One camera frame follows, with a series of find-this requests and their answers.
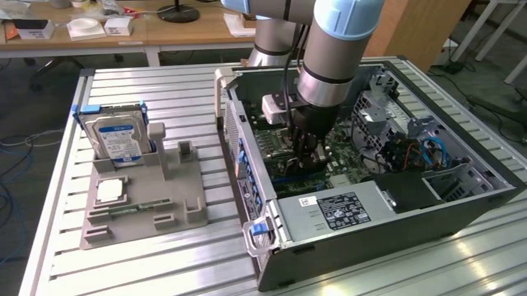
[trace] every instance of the hard drive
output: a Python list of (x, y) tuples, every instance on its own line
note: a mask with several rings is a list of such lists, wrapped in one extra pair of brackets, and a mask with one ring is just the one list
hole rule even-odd
[(142, 155), (154, 150), (147, 135), (145, 103), (87, 105), (74, 117), (86, 131), (98, 159), (110, 158), (117, 168), (142, 163)]

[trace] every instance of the white sticker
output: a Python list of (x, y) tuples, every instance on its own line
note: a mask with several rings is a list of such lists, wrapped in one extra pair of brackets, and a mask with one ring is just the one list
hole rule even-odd
[(115, 162), (131, 162), (142, 157), (142, 148), (133, 136), (133, 125), (106, 126), (99, 129), (109, 156)]
[(143, 41), (121, 41), (119, 45), (142, 45)]
[(298, 199), (298, 201), (303, 207), (307, 207), (309, 205), (317, 205), (317, 196), (303, 197), (302, 199)]

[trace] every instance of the metal rail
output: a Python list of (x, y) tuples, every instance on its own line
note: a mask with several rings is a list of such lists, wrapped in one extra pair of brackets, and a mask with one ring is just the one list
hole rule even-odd
[[(527, 160), (408, 61), (389, 59), (485, 147), (527, 181)], [(199, 149), (211, 223), (199, 229), (79, 250), (93, 147), (74, 120), (31, 250), (21, 295), (480, 295), (527, 290), (527, 198), (484, 215), (453, 237), (385, 256), (287, 289), (261, 294), (245, 249), (234, 193), (214, 122), (214, 71), (238, 64), (98, 70), (82, 78), (75, 102), (145, 100), (167, 126), (167, 147)], [(401, 89), (417, 116), (428, 109)]]

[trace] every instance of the hard drive label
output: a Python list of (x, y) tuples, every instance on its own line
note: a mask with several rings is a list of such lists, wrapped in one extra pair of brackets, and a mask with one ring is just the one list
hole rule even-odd
[(106, 126), (99, 129), (109, 156), (115, 162), (133, 162), (142, 157), (142, 148), (133, 136), (133, 125)]
[(320, 199), (318, 203), (333, 230), (372, 221), (356, 192)]

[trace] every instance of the wooden cabinet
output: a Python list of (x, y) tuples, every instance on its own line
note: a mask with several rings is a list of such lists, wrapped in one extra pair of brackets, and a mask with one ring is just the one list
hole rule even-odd
[(441, 53), (470, 0), (386, 0), (366, 56), (406, 56), (424, 70)]

